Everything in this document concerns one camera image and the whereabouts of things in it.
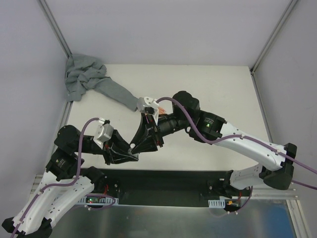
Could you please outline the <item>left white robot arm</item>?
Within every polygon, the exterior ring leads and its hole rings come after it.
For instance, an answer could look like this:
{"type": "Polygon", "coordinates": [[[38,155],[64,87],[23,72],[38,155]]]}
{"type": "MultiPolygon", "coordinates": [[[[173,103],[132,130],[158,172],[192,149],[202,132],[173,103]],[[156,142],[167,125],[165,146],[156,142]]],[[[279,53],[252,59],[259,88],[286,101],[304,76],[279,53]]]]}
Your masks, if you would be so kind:
{"type": "Polygon", "coordinates": [[[53,227],[79,200],[88,204],[115,204],[106,176],[96,167],[81,171],[82,153],[103,155],[106,164],[138,160],[137,138],[128,143],[106,122],[94,136],[84,135],[72,125],[62,127],[54,141],[57,146],[42,180],[23,209],[3,221],[2,227],[17,238],[47,238],[53,227]]]}

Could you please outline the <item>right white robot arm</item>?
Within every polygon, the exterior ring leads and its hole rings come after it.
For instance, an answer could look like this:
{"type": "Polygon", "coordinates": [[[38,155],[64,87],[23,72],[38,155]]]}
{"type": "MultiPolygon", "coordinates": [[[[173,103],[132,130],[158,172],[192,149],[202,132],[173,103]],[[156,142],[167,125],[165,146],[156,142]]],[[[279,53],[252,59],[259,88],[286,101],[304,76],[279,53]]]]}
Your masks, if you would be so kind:
{"type": "Polygon", "coordinates": [[[235,151],[257,162],[257,165],[229,171],[223,191],[235,195],[249,186],[265,184],[287,190],[292,182],[297,147],[294,144],[276,145],[245,134],[224,118],[200,109],[200,102],[186,91],[167,98],[172,103],[171,114],[159,114],[159,102],[140,98],[137,109],[141,113],[140,126],[130,143],[130,153],[157,151],[163,137],[185,130],[195,141],[235,151]]]}

